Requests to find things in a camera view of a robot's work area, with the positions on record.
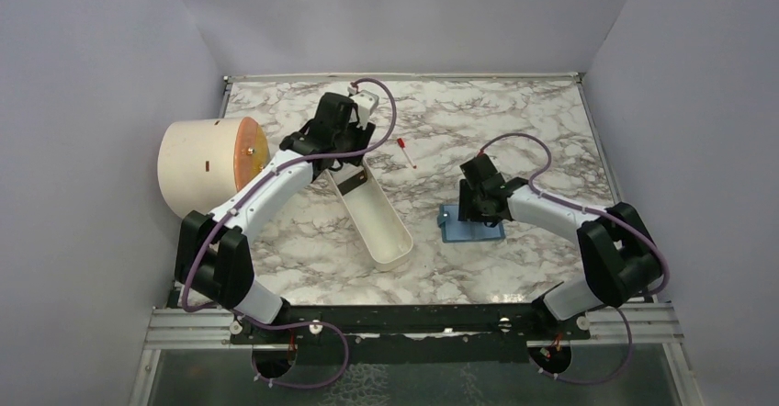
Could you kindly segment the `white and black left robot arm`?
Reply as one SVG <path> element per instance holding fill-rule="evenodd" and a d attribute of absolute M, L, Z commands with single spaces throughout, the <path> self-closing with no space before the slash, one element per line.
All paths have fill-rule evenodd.
<path fill-rule="evenodd" d="M 285 301 L 255 277 L 250 246 L 262 228 L 300 190 L 333 164 L 357 164 L 376 128 L 370 116 L 378 96 L 354 91 L 324 94 L 313 118 L 285 137 L 269 164 L 236 195 L 207 214 L 188 213 L 180 227 L 175 277 L 183 284 L 187 312 L 191 292 L 205 308 L 236 310 L 254 319 L 254 330 L 273 343 L 288 333 Z"/>

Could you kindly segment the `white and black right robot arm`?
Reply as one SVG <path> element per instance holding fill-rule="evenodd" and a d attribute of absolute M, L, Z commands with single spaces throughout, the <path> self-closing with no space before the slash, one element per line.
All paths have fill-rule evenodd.
<path fill-rule="evenodd" d="M 521 177 L 505 179 L 490 157 L 478 154 L 463 163 L 459 218 L 496 226 L 504 221 L 533 225 L 578 247 L 583 272 L 536 298 L 530 326 L 551 339 L 567 320 L 602 306 L 620 307 L 664 277 L 648 230 L 635 208 L 624 202 L 587 207 L 543 192 Z"/>

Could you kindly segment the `blue leather card holder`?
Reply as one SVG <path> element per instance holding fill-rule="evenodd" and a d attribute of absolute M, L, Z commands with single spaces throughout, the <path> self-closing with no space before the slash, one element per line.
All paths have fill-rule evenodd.
<path fill-rule="evenodd" d="M 445 204 L 439 208 L 437 226 L 441 231 L 442 242 L 493 242 L 505 238 L 502 223 L 495 227 L 483 222 L 461 221 L 458 218 L 458 205 Z"/>

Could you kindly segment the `black credit card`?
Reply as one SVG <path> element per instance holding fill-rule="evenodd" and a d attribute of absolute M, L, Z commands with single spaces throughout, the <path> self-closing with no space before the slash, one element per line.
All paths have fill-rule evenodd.
<path fill-rule="evenodd" d="M 347 195 L 356 188 L 359 188 L 365 184 L 368 180 L 367 173 L 364 169 L 351 173 L 344 178 L 340 178 L 336 184 L 339 193 L 342 196 Z"/>

